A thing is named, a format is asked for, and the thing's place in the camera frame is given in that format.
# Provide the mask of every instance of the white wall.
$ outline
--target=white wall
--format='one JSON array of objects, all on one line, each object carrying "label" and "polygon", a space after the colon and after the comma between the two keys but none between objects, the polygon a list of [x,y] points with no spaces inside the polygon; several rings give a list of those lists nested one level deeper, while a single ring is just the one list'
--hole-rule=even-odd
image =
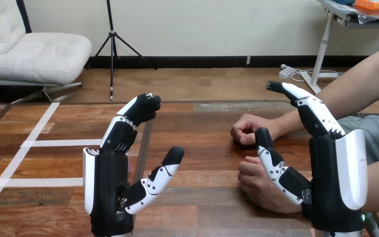
[{"label": "white wall", "polygon": [[[104,0],[24,0],[33,32],[108,36]],[[145,56],[316,55],[326,24],[316,0],[112,0],[114,29]],[[134,55],[118,41],[119,55]],[[338,23],[327,55],[370,55],[379,30]],[[101,55],[109,55],[106,46]]]}]

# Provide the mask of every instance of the black and white robotic hand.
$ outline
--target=black and white robotic hand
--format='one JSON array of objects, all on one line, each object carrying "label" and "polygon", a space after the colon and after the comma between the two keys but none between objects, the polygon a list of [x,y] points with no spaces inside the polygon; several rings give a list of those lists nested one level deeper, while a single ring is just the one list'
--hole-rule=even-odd
[{"label": "black and white robotic hand", "polygon": [[141,123],[156,117],[160,97],[141,94],[126,104],[111,121],[99,150],[83,149],[85,210],[96,236],[125,236],[134,228],[133,215],[154,201],[168,185],[184,156],[172,147],[161,166],[148,178],[130,185],[126,152],[133,145]]},{"label": "black and white robotic hand", "polygon": [[316,236],[361,236],[361,208],[367,198],[364,131],[347,134],[314,95],[292,84],[270,81],[268,90],[285,94],[297,107],[312,135],[309,141],[312,180],[290,166],[273,149],[268,129],[255,131],[258,156],[268,177],[317,230]]}]

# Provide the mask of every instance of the human fist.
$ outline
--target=human fist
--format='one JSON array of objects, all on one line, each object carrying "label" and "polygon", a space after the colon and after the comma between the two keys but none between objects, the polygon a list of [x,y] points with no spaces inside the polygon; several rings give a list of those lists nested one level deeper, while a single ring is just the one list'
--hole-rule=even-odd
[{"label": "human fist", "polygon": [[242,145],[255,144],[255,131],[259,127],[266,127],[269,130],[272,140],[278,139],[280,126],[275,119],[261,118],[255,115],[244,114],[231,127],[231,136]]},{"label": "human fist", "polygon": [[240,188],[257,206],[279,213],[301,212],[266,175],[259,157],[246,157],[238,167]]}]

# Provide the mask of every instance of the power strip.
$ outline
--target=power strip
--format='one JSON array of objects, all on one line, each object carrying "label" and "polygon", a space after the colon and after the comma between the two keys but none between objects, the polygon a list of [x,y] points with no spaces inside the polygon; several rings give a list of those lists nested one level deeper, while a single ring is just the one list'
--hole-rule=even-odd
[{"label": "power strip", "polygon": [[279,76],[280,78],[288,79],[290,78],[294,73],[296,73],[296,70],[294,70],[291,67],[286,67],[283,70],[280,71]]}]

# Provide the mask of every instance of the gray shorts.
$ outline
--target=gray shorts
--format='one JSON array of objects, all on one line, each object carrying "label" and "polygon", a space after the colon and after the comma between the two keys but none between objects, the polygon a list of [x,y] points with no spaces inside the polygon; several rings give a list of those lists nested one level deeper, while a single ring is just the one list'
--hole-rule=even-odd
[{"label": "gray shorts", "polygon": [[345,117],[338,122],[346,133],[356,129],[364,130],[367,163],[372,164],[379,161],[379,116]]}]

